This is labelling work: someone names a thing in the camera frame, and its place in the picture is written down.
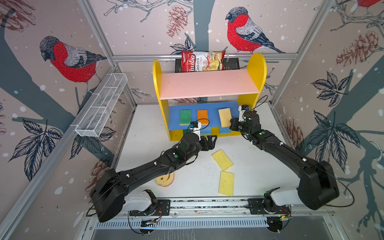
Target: chip bag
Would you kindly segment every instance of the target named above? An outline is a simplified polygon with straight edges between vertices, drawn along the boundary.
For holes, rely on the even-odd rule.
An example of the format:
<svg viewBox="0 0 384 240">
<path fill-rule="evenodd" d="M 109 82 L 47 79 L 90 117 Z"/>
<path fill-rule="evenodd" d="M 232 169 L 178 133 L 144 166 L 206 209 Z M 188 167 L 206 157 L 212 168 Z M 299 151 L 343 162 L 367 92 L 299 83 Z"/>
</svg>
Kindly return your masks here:
<svg viewBox="0 0 384 240">
<path fill-rule="evenodd" d="M 200 52 L 200 51 L 182 51 L 181 53 L 181 71 L 182 72 L 200 72 L 224 70 L 223 52 Z"/>
</svg>

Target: wire mesh basket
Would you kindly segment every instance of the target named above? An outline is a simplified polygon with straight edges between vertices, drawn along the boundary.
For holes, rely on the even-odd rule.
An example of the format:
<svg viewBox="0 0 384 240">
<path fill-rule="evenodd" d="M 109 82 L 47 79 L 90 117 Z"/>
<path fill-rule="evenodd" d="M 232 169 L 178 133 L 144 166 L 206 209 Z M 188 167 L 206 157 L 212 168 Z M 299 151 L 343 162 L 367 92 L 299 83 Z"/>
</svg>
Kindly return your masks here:
<svg viewBox="0 0 384 240">
<path fill-rule="evenodd" d="M 127 76 L 124 73 L 113 73 L 109 76 L 107 83 L 76 127 L 77 134 L 81 137 L 100 136 L 125 84 Z"/>
</svg>

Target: sponge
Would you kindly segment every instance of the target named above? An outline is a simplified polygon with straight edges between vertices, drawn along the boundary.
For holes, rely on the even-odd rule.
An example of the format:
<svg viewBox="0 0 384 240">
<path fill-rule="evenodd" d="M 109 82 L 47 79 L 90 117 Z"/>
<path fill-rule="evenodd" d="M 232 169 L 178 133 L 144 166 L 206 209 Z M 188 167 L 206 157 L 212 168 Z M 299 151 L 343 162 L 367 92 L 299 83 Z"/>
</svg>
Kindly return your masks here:
<svg viewBox="0 0 384 240">
<path fill-rule="evenodd" d="M 231 160 L 229 160 L 229 158 L 222 149 L 212 154 L 212 157 L 223 171 L 233 166 L 233 163 L 231 162 Z"/>
<path fill-rule="evenodd" d="M 229 129 L 229 127 L 219 127 L 218 132 L 220 134 L 231 134 L 231 130 Z"/>
<path fill-rule="evenodd" d="M 230 127 L 231 126 L 231 109 L 224 108 L 219 109 L 218 114 L 220 116 L 221 127 Z"/>
<path fill-rule="evenodd" d="M 235 175 L 230 172 L 221 172 L 220 187 L 218 192 L 227 196 L 233 197 L 233 184 L 235 182 Z"/>
<path fill-rule="evenodd" d="M 204 129 L 201 129 L 200 130 L 200 134 L 201 135 L 211 135 L 212 134 L 211 128 L 210 127 L 206 127 Z"/>
<path fill-rule="evenodd" d="M 208 110 L 198 110 L 197 119 L 201 119 L 199 120 L 199 122 L 201 122 L 201 125 L 208 125 Z"/>
<path fill-rule="evenodd" d="M 191 110 L 180 110 L 180 126 L 191 124 Z"/>
</svg>

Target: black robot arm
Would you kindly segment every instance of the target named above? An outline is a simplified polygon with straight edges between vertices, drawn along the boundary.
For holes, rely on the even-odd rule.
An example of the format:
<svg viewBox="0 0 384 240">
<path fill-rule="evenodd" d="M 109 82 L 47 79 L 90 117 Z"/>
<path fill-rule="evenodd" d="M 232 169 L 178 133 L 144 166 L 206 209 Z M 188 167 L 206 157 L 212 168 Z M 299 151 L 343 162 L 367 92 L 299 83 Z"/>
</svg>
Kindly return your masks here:
<svg viewBox="0 0 384 240">
<path fill-rule="evenodd" d="M 288 166 L 299 178 L 297 188 L 300 200 L 310 209 L 317 210 L 339 196 L 332 166 L 303 156 L 280 141 L 273 133 L 261 129 L 256 111 L 247 111 L 243 121 L 231 119 L 230 129 L 240 131 L 244 138 Z"/>
<path fill-rule="evenodd" d="M 217 136 L 201 137 L 190 132 L 179 144 L 164 151 L 155 160 L 139 167 L 116 173 L 110 169 L 97 182 L 91 191 L 91 199 L 100 222 L 108 221 L 122 209 L 124 197 L 138 186 L 188 165 L 187 161 L 200 151 L 215 147 Z"/>
</svg>

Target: white table surface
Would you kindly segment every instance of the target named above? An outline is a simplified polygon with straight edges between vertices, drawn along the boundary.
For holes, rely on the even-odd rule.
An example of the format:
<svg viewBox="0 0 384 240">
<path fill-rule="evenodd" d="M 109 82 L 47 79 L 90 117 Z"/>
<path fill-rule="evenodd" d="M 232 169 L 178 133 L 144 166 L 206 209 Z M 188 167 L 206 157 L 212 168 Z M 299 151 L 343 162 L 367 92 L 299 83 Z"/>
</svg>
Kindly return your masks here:
<svg viewBox="0 0 384 240">
<path fill-rule="evenodd" d="M 269 106 L 256 108 L 262 129 L 283 136 Z M 160 156 L 163 150 L 177 142 L 170 142 L 159 105 L 138 105 L 127 139 L 122 149 L 116 172 L 132 169 Z M 201 151 L 196 161 L 175 171 L 175 180 L 168 187 L 158 186 L 155 180 L 136 188 L 153 191 L 156 197 L 215 197 L 218 193 L 221 168 L 211 154 L 222 149 L 233 162 L 227 172 L 235 174 L 234 196 L 263 195 L 275 187 L 299 184 L 299 178 L 277 158 L 258 149 L 242 136 L 219 137 L 214 150 Z"/>
</svg>

